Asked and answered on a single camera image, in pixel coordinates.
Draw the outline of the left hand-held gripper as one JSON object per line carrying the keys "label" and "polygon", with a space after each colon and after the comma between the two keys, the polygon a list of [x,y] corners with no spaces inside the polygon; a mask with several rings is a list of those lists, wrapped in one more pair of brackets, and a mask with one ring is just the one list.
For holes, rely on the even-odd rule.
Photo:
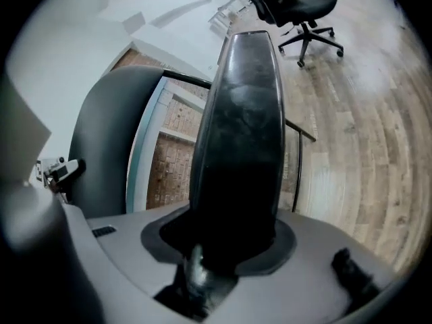
{"label": "left hand-held gripper", "polygon": [[69,192],[85,169],[83,159],[48,158],[38,159],[35,163],[36,179],[54,193]]}

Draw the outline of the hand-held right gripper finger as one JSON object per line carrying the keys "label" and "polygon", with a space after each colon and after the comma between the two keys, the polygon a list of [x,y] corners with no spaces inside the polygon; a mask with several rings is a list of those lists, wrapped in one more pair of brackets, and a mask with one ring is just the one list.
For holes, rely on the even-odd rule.
{"label": "hand-held right gripper finger", "polygon": [[191,208],[204,248],[256,248],[272,240],[284,148],[270,36],[234,34],[211,86],[192,163]]}

